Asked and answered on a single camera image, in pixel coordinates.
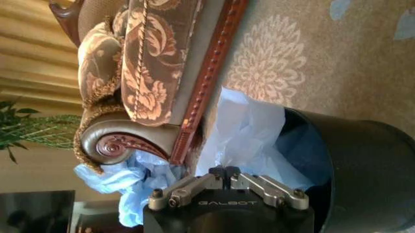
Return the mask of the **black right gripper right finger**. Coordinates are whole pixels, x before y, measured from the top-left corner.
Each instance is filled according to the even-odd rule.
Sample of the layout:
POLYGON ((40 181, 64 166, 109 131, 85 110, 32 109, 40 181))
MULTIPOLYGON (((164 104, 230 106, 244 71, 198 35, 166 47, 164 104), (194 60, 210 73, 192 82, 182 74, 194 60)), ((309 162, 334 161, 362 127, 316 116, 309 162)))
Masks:
POLYGON ((237 167, 225 167, 225 172, 230 173, 229 187, 232 189, 250 190, 265 205, 274 208, 286 205, 294 210, 308 209, 308 196, 300 189, 290 189, 286 185, 276 181, 266 175, 250 175, 240 172, 237 167))

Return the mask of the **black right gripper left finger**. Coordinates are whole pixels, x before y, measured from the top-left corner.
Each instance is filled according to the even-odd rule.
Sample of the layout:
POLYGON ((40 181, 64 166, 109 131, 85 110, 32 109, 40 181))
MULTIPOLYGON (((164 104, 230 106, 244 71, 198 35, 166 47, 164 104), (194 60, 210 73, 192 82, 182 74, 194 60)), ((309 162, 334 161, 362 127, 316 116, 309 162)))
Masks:
POLYGON ((221 166, 208 169, 204 176, 185 176, 170 187, 154 189, 148 200, 150 210, 162 210, 165 207, 180 208, 190 204, 192 199, 208 189, 222 189, 224 168, 221 166))

